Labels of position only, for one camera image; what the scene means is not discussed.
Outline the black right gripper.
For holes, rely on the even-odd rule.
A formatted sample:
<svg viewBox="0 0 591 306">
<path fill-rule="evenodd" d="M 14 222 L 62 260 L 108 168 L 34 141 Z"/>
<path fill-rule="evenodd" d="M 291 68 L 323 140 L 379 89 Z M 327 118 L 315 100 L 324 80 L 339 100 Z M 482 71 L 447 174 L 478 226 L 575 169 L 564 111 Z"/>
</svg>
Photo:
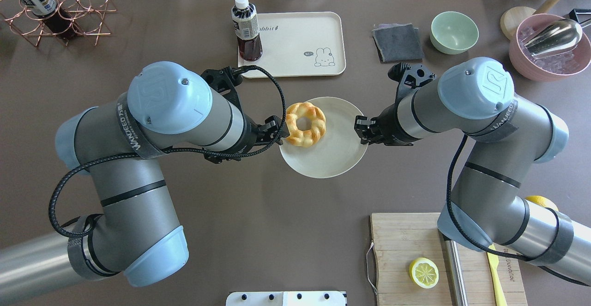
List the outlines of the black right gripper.
<svg viewBox="0 0 591 306">
<path fill-rule="evenodd" d="M 367 116 L 357 115 L 354 130 L 364 133 L 360 137 L 361 144 L 384 144 L 385 146 L 412 146 L 414 138 L 403 131 L 395 111 L 391 105 L 376 117 L 368 120 Z"/>
</svg>

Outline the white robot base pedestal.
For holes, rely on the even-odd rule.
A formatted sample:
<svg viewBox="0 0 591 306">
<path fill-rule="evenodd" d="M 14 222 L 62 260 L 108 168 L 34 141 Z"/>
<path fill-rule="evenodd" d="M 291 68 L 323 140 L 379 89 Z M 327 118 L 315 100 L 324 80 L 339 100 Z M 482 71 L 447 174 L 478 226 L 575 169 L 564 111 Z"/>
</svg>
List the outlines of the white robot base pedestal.
<svg viewBox="0 0 591 306">
<path fill-rule="evenodd" d="M 346 306 L 348 298 L 342 291 L 266 291 L 234 292 L 226 298 L 226 306 Z"/>
</svg>

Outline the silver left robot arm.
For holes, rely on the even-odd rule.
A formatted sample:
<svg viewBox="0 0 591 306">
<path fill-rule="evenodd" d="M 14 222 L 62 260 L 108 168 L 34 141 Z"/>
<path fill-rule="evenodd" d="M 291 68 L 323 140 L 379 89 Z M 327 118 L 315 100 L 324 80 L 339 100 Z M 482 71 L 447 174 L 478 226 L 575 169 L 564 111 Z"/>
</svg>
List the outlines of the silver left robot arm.
<svg viewBox="0 0 591 306">
<path fill-rule="evenodd" d="M 1 304 L 122 272 L 145 287 L 177 272 L 189 253 L 158 157 L 201 153 L 213 163 L 257 155 L 287 136 L 285 115 L 258 125 L 245 115 L 235 87 L 259 66 L 198 75 L 169 61 L 150 64 L 126 93 L 66 121 L 55 148 L 70 171 L 50 198 L 53 233 L 1 251 Z M 102 213 L 66 224 L 57 199 L 77 173 L 89 174 Z"/>
</svg>

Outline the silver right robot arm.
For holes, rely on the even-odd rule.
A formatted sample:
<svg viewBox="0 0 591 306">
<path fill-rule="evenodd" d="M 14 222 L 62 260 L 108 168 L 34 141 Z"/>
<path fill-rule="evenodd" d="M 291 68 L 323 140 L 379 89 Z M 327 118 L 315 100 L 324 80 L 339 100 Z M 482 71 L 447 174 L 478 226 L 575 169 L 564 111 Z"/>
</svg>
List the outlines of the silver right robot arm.
<svg viewBox="0 0 591 306">
<path fill-rule="evenodd" d="M 568 282 L 590 285 L 590 228 L 566 214 L 519 196 L 533 163 L 547 162 L 568 142 L 557 115 L 514 92 L 511 75 L 489 57 L 451 67 L 437 78 L 421 64 L 397 64 L 394 104 L 377 117 L 356 117 L 361 144 L 412 146 L 432 134 L 459 129 L 475 140 L 456 183 L 448 173 L 438 219 L 444 236 L 477 252 L 507 246 L 515 259 Z"/>
</svg>

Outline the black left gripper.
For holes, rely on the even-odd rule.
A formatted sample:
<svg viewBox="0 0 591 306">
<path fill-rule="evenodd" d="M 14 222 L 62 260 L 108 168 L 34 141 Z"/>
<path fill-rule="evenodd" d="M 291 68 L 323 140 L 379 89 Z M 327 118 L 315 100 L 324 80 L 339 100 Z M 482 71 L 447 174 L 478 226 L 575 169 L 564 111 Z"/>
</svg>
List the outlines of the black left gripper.
<svg viewBox="0 0 591 306">
<path fill-rule="evenodd" d="M 256 146 L 269 146 L 275 143 L 275 138 L 289 137 L 289 128 L 284 125 L 283 119 L 272 115 L 259 125 L 246 117 L 246 127 L 239 141 L 228 150 L 226 154 L 242 155 L 249 153 Z"/>
</svg>

